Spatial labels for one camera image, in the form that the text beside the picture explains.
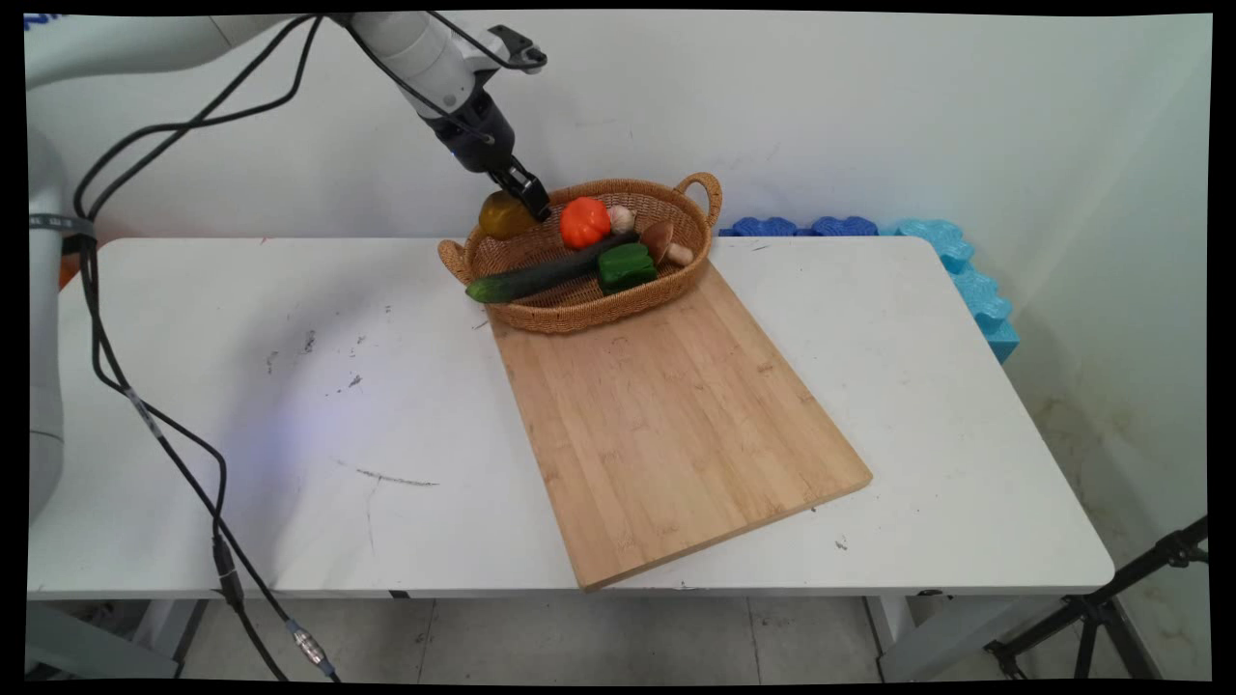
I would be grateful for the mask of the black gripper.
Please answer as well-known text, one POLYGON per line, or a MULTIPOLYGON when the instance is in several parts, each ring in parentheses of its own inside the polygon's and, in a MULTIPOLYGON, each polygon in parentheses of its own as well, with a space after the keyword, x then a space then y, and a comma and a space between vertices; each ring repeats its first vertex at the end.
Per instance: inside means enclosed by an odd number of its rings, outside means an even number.
POLYGON ((535 221, 544 223, 551 216, 548 190, 514 157, 514 131, 483 87, 473 88, 459 110, 449 116, 425 119, 425 122, 464 169, 489 176, 514 202, 522 203, 535 221))

